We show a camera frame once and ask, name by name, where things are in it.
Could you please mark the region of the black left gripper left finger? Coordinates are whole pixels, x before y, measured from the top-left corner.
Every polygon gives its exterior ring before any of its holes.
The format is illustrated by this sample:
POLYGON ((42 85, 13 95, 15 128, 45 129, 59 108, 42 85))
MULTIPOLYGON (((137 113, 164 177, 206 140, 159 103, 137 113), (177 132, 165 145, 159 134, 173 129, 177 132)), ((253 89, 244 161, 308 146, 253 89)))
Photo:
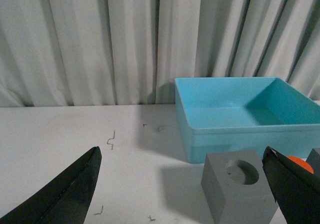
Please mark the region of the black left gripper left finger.
POLYGON ((93 147, 22 204, 1 223, 84 223, 101 166, 100 148, 93 147))

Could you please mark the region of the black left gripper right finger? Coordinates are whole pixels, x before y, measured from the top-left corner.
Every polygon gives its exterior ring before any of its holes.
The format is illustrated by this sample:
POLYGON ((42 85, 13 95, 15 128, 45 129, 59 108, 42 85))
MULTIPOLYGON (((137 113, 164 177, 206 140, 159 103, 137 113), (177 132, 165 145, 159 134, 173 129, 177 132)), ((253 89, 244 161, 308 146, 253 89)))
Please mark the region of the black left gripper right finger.
POLYGON ((320 178, 268 146, 262 167, 287 223, 319 223, 320 178))

